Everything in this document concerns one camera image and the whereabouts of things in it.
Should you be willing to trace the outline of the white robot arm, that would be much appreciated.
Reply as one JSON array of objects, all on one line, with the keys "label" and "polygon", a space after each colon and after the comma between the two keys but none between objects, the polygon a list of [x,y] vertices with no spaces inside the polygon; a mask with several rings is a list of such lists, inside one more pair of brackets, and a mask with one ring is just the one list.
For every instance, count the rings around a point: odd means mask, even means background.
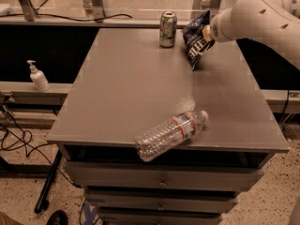
[{"label": "white robot arm", "polygon": [[300,0],[237,0],[204,28],[216,42],[257,41],[300,69]]}]

